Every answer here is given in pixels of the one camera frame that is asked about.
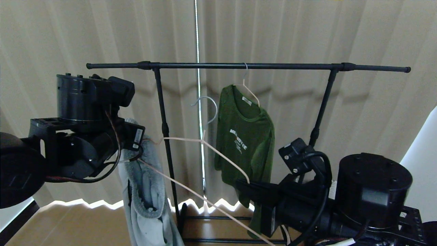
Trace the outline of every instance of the gray hoodie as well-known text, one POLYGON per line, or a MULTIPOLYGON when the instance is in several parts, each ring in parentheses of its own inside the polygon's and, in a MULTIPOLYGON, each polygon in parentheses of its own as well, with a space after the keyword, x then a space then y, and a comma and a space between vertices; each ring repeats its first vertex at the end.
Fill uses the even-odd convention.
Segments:
MULTIPOLYGON (((143 141, 141 159, 162 171, 155 146, 143 141)), ((121 160, 132 158, 133 151, 122 150, 121 160)), ((123 201, 129 236, 133 246, 181 246, 182 238, 167 201, 164 178, 139 161, 118 166, 123 186, 123 201)))

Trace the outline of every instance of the metal hook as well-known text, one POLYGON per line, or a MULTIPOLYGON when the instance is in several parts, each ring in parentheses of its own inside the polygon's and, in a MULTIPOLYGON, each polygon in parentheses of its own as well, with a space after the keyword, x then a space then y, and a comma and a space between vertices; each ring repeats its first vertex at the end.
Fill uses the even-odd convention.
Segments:
POLYGON ((244 80, 246 79, 247 72, 249 72, 249 68, 247 67, 247 64, 246 64, 246 63, 244 63, 244 65, 246 65, 246 72, 245 72, 244 75, 243 75, 243 85, 246 86, 246 85, 244 84, 244 80))
POLYGON ((192 104, 191 106, 195 106, 195 105, 199 102, 199 100, 202 99, 202 98, 206 98, 206 99, 211 100, 211 101, 214 103, 214 106, 215 106, 215 115, 214 115, 214 117, 213 117, 211 120, 209 120, 209 121, 206 123, 206 125, 208 126, 208 124, 211 123, 212 121, 214 121, 215 118, 217 117, 217 114, 219 113, 219 108, 217 107, 217 103, 215 103, 214 99, 212 99, 212 98, 210 98, 210 97, 208 97, 208 96, 201 96, 201 97, 199 97, 199 98, 196 100, 196 102, 195 102, 194 104, 192 104))

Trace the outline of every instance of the gray fleece garment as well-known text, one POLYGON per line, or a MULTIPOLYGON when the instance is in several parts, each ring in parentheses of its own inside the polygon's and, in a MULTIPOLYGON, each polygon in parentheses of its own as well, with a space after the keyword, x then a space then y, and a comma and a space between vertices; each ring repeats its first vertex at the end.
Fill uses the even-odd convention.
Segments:
MULTIPOLYGON (((126 122, 135 123, 134 119, 126 122)), ((141 159, 162 172, 155 146, 143 141, 141 159)), ((121 160, 134 157, 136 152, 121 151, 121 160)), ((184 245, 173 220, 165 193, 164 178, 139 161, 118 165, 123 186, 126 221, 132 246, 184 245)))

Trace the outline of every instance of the white wall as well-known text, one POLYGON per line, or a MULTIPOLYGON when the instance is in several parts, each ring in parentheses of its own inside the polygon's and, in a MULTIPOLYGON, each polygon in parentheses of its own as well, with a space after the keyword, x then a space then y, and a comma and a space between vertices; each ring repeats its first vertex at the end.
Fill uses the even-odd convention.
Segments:
POLYGON ((437 221, 437 107, 428 116, 401 164, 413 176, 405 205, 419 209, 423 222, 437 221))
POLYGON ((0 209, 0 231, 3 231, 31 202, 32 197, 15 206, 0 209))

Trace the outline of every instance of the black vertical pole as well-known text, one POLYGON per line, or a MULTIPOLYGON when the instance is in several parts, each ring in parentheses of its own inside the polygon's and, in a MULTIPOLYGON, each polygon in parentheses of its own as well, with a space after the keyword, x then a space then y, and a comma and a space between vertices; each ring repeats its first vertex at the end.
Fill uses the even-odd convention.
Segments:
MULTIPOLYGON (((154 68, 153 71, 155 72, 156 88, 158 89, 158 99, 160 102, 161 119, 163 122, 163 124, 162 124, 163 136, 168 137, 169 136, 168 135, 169 128, 168 128, 167 119, 165 116, 163 87, 161 84, 161 73, 160 73, 159 68, 154 68)), ((173 161, 171 159, 170 142, 168 139, 165 139, 164 143, 165 143, 165 150, 167 153, 167 161, 168 161, 168 169, 170 171, 170 178, 174 179, 174 170, 173 170, 173 161)), ((177 221, 177 225, 180 226, 179 206, 177 204, 176 184, 174 182, 171 182, 171 190, 173 192, 173 201, 174 201, 174 206, 176 208, 176 221, 177 221)))
MULTIPOLYGON (((320 104, 319 114, 317 115, 316 124, 311 131, 311 136, 309 138, 309 145, 313 146, 316 144, 317 138, 319 138, 320 124, 322 123, 323 114, 325 113, 326 105, 328 104, 329 95, 331 94, 332 85, 334 84, 335 77, 338 73, 337 69, 331 70, 329 73, 328 84, 326 85, 325 94, 323 95, 322 103, 320 104)), ((303 182, 305 175, 300 175, 299 183, 303 182)))

